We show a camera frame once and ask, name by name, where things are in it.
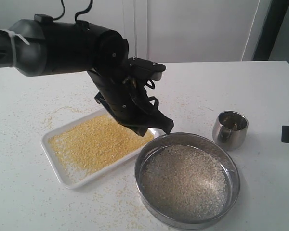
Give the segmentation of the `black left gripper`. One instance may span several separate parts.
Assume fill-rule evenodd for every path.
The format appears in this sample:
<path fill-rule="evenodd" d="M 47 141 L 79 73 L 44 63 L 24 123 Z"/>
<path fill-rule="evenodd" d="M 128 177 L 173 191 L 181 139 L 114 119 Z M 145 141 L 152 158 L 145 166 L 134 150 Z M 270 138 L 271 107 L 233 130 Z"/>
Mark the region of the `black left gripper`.
<path fill-rule="evenodd" d="M 157 128 L 170 134 L 174 128 L 172 119 L 158 110 L 158 100 L 147 95 L 145 87 L 155 88 L 152 81 L 95 81 L 99 90 L 95 100 L 122 126 L 143 137 L 148 128 Z"/>

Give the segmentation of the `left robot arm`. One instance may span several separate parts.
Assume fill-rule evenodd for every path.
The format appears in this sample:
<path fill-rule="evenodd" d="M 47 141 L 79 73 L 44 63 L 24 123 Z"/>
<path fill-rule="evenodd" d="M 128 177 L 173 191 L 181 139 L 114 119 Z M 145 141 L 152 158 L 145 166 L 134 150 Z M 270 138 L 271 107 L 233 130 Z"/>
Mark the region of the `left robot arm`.
<path fill-rule="evenodd" d="M 166 67 L 128 52 L 119 32 L 82 20 L 60 23 L 36 14 L 0 29 L 0 68 L 14 67 L 27 77 L 85 71 L 99 90 L 95 100 L 119 124 L 140 136 L 148 128 L 170 133 L 173 121 L 146 92 Z"/>

